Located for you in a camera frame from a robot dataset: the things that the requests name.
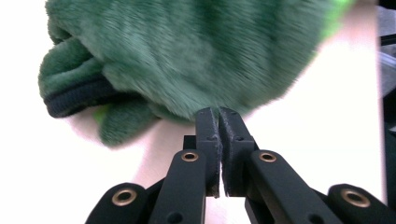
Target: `green plush toy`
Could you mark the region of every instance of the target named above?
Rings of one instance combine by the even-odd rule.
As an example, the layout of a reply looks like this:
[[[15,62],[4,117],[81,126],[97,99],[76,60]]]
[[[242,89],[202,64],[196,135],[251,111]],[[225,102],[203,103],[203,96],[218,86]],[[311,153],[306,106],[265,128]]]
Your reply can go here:
[[[55,118],[103,105],[104,144],[155,118],[241,114],[288,89],[350,0],[49,0],[54,47],[39,74]]]

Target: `green towel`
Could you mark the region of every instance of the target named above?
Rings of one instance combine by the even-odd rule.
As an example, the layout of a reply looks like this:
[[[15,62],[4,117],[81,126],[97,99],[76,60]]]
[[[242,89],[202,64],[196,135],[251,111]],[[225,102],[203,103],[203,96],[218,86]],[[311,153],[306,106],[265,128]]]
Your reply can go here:
[[[281,97],[350,0],[49,0],[39,74],[55,118],[92,105],[104,144],[205,107],[241,114]]]

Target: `black linkage arm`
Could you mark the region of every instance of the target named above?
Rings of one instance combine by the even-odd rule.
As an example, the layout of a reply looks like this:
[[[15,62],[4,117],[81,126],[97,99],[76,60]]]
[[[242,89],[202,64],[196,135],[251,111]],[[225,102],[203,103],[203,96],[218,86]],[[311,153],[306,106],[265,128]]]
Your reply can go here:
[[[311,188],[274,151],[261,150],[238,113],[219,109],[197,113],[196,135],[166,177],[148,189],[123,183],[108,190],[87,224],[204,223],[205,197],[219,197],[222,163],[225,191],[245,197],[251,223],[396,223],[396,213],[369,192],[342,184],[328,196]]]

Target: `white table surface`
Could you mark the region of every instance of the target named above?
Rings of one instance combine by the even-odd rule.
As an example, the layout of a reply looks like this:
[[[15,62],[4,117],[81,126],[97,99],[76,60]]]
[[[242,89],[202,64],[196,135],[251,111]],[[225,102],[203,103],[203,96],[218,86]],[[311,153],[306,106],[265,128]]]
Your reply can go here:
[[[0,223],[83,223],[122,182],[166,175],[193,126],[166,120],[104,147],[87,110],[53,119],[37,74],[51,48],[44,1],[4,1],[1,27]],[[385,201],[375,5],[360,2],[288,94],[244,118],[260,148],[281,154],[312,188],[348,183]],[[206,200],[206,223],[248,223],[243,199]]]

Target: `green cloth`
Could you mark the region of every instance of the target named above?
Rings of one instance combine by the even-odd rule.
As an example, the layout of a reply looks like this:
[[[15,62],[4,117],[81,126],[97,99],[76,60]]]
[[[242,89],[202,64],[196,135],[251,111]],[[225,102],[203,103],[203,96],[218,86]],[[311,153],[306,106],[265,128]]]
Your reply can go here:
[[[49,0],[55,46],[40,93],[48,99],[104,76],[116,91],[139,94],[97,115],[109,146],[155,117],[193,121],[219,106],[245,114],[287,91],[351,2]]]

